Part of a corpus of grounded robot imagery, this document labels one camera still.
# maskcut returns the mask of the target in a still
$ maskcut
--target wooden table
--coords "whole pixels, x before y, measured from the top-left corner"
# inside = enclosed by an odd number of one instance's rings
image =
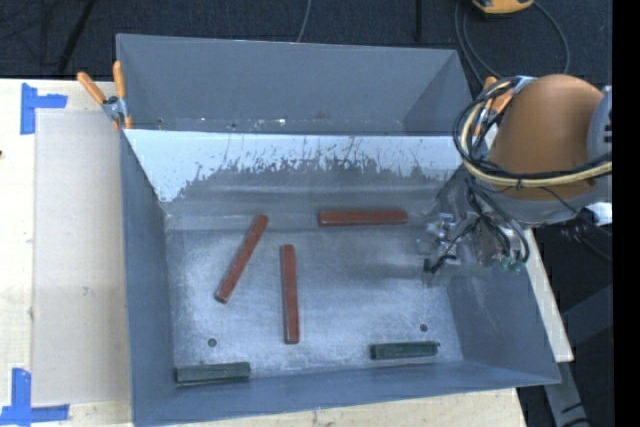
[[[20,135],[23,82],[66,95]],[[107,96],[111,82],[98,84]],[[118,137],[75,81],[0,79],[0,390],[32,374],[59,425],[131,425]],[[558,362],[573,354],[533,248],[527,269]],[[0,404],[9,397],[0,395]],[[514,389],[209,422],[215,427],[525,426]]]

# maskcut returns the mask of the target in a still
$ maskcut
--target wire bundle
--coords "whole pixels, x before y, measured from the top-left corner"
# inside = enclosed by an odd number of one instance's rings
[[[586,162],[570,170],[548,171],[538,173],[513,173],[496,163],[486,160],[485,155],[478,155],[491,126],[496,124],[502,114],[490,114],[490,106],[499,96],[511,94],[509,104],[529,82],[530,77],[506,77],[485,88],[478,97],[460,113],[454,123],[453,140],[460,153],[463,164],[469,173],[497,187],[552,187],[565,185],[580,180],[596,178],[611,173],[611,152]],[[481,127],[474,140],[473,127]]]

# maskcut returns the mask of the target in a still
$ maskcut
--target black floor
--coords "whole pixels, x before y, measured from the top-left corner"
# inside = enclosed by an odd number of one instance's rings
[[[455,24],[459,0],[97,0],[75,39],[88,1],[0,0],[0,76],[73,78],[84,70],[110,80],[115,34],[139,33],[455,48],[472,92],[490,73],[566,71],[598,88],[612,82],[612,0],[536,0],[503,19],[461,4],[467,49],[471,44],[480,60],[463,53]],[[536,236],[566,311],[610,285],[612,271],[610,262],[560,232],[541,228]],[[574,378],[593,425],[613,425],[612,333],[581,341],[575,354]],[[519,391],[529,427],[553,426],[544,390]]]

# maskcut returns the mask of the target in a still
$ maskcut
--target gray bin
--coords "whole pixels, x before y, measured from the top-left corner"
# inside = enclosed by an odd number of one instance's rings
[[[460,174],[450,133],[470,96],[455,51],[118,35],[117,57],[134,121],[121,168],[136,425],[559,381],[526,273],[423,280],[416,239]],[[316,222],[391,208],[408,222]],[[259,214],[267,229],[221,304]],[[296,248],[295,345],[283,244]],[[369,354],[424,340],[437,355]],[[176,386],[177,367],[241,361],[247,381]]]

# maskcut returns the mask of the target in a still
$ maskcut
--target black cable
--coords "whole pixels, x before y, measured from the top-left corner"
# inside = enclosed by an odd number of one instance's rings
[[[500,229],[498,224],[484,211],[478,198],[475,195],[475,191],[468,186],[467,184],[467,202],[473,209],[473,211],[478,215],[479,219],[484,221],[485,226],[489,229],[492,235],[496,238],[496,240],[500,243],[502,247],[502,252],[508,256],[511,253],[511,242],[504,234],[504,232]]]
[[[462,21],[460,23],[458,11],[460,9],[461,2],[462,0],[458,0],[458,3],[456,4],[456,10],[455,10],[455,16],[454,16],[454,24],[456,29],[456,36],[458,38],[458,45],[460,46],[462,53],[467,61],[467,64],[471,68],[471,71],[474,77],[480,84],[480,88],[482,88],[483,80],[477,68],[474,66],[473,61],[470,57],[473,57],[476,61],[478,61],[478,63],[481,66],[483,66],[485,70],[489,72],[489,74],[495,76],[496,78],[503,77],[503,74],[499,73],[498,71],[494,70],[491,66],[489,66],[489,64],[484,59],[482,59],[482,57],[480,57],[477,50],[472,45],[471,39],[469,38],[469,34],[467,31],[467,14],[471,11],[471,9],[468,9],[463,13]],[[551,22],[551,25],[554,27],[554,29],[560,36],[560,39],[564,46],[565,55],[566,55],[565,63],[561,73],[568,73],[571,65],[571,53],[569,50],[569,42],[567,41],[567,37],[564,34],[564,31],[562,30],[558,22],[553,18],[553,16],[551,16],[551,14],[546,9],[544,9],[537,0],[533,2],[532,6],[535,6],[538,8],[538,10],[540,10],[540,12]]]
[[[504,212],[504,210],[502,210],[502,208],[500,208],[495,203],[495,201],[493,201],[491,198],[489,198],[484,192],[482,192],[481,190],[477,189],[475,187],[475,180],[472,180],[472,179],[468,180],[467,181],[467,186],[468,186],[468,188],[470,190],[473,191],[474,194],[478,194],[493,209],[493,211],[496,212],[504,220],[504,222],[511,227],[513,232],[520,239],[520,243],[522,244],[522,247],[524,248],[523,256],[518,258],[518,259],[521,260],[523,263],[526,263],[527,260],[529,260],[529,256],[531,254],[531,250],[529,248],[529,242],[527,241],[527,237],[526,237],[524,231],[522,230],[522,228],[520,227],[520,225],[513,220],[512,216],[507,215]]]
[[[457,244],[460,240],[462,240],[463,237],[465,237],[466,235],[468,235],[469,233],[471,233],[471,231],[473,231],[477,226],[478,223],[480,222],[480,218],[478,217],[478,219],[476,219],[472,224],[468,225],[464,230],[462,230],[457,237],[455,237],[447,246],[447,249],[445,250],[445,252],[442,254],[442,256],[440,258],[438,258],[438,260],[436,260],[436,263],[434,263],[431,267],[429,267],[429,272],[431,274],[435,274],[436,271],[442,267],[442,264],[444,263],[445,260],[449,259],[449,260],[455,260],[456,257],[454,255],[450,255],[449,251],[451,251],[451,248]]]
[[[611,152],[605,153],[595,159],[585,162],[579,166],[574,167],[570,170],[562,170],[562,171],[545,171],[545,172],[536,172],[536,173],[513,173],[511,171],[506,170],[502,166],[495,164],[493,162],[489,162],[484,159],[474,158],[468,151],[466,151],[462,147],[462,143],[460,142],[460,134],[462,132],[463,122],[466,121],[468,115],[479,105],[484,104],[487,100],[500,96],[504,94],[509,89],[513,89],[516,85],[516,81],[519,80],[519,77],[506,77],[500,79],[488,90],[483,90],[480,92],[478,97],[472,101],[457,117],[454,122],[452,137],[456,149],[460,153],[460,156],[463,160],[472,164],[477,170],[483,172],[484,174],[490,175],[495,178],[507,178],[513,180],[543,180],[543,179],[551,179],[551,178],[562,178],[565,176],[569,176],[572,174],[580,173],[583,171],[591,170],[595,167],[604,164],[605,162],[609,162],[611,160]],[[505,83],[509,83],[507,88],[498,89],[498,86],[502,86]],[[506,109],[508,109],[511,105],[511,102],[507,104]],[[468,131],[467,137],[470,139],[472,137],[471,130]],[[467,147],[470,146],[469,139],[467,140]]]

